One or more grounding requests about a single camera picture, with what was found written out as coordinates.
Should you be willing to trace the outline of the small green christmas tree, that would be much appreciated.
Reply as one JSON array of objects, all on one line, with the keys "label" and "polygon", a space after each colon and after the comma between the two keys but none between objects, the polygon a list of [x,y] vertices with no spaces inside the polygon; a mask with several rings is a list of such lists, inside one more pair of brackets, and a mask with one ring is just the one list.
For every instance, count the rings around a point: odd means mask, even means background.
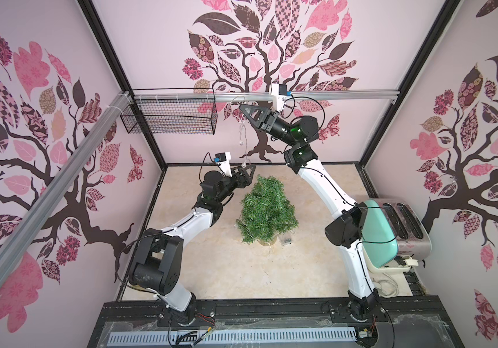
[{"label": "small green christmas tree", "polygon": [[271,244],[280,234],[299,226],[295,207],[285,195],[284,184],[273,176],[258,175],[257,182],[241,201],[242,210],[236,220],[242,242]]}]

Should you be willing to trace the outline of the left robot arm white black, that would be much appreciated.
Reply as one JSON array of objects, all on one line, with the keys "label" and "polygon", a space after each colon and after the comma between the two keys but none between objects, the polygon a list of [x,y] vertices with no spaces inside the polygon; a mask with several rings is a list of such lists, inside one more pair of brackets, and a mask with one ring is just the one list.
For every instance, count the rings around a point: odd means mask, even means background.
[{"label": "left robot arm white black", "polygon": [[162,230],[147,229],[130,243],[137,250],[121,280],[129,288],[155,295],[182,326],[191,324],[196,316],[196,296],[179,283],[184,247],[216,224],[234,191],[250,186],[256,170],[255,165],[232,168],[226,162],[218,167],[204,175],[201,192],[188,215]]}]

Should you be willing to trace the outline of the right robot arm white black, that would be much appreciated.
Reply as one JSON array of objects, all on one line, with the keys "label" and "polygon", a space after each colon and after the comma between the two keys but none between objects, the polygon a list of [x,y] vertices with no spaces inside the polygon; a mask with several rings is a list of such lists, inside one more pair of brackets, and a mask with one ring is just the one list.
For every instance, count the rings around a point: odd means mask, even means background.
[{"label": "right robot arm white black", "polygon": [[342,252],[348,277],[350,316],[357,322],[372,318],[380,306],[379,293],[366,269],[363,245],[389,244],[395,241],[395,237],[381,241],[363,238],[367,215],[374,208],[357,203],[347,195],[312,150],[311,142],[319,136],[315,117],[304,115],[287,122],[278,111],[267,107],[240,104],[240,110],[252,126],[287,145],[283,152],[287,166],[309,184],[327,206],[333,221],[325,228],[325,235]]}]

